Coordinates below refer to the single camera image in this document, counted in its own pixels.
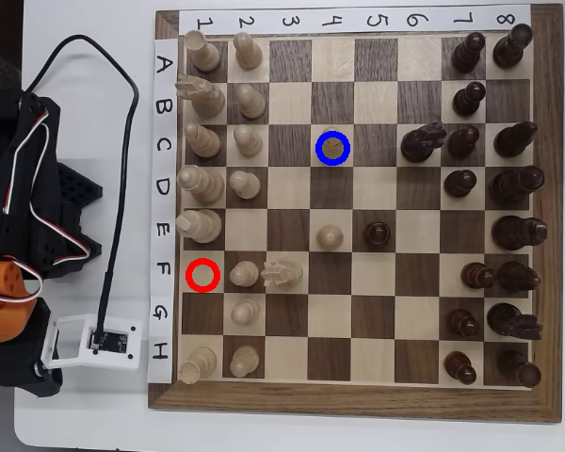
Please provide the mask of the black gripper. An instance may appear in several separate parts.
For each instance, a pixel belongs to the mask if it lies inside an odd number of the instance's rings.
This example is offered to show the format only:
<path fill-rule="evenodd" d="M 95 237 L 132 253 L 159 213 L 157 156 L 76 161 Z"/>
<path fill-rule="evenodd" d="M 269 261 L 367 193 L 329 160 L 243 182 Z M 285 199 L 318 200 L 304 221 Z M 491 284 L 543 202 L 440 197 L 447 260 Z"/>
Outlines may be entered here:
<path fill-rule="evenodd" d="M 54 396 L 62 386 L 62 370 L 47 369 L 40 358 L 50 309 L 38 298 L 24 330 L 0 344 L 0 386 L 18 387 L 37 397 Z"/>

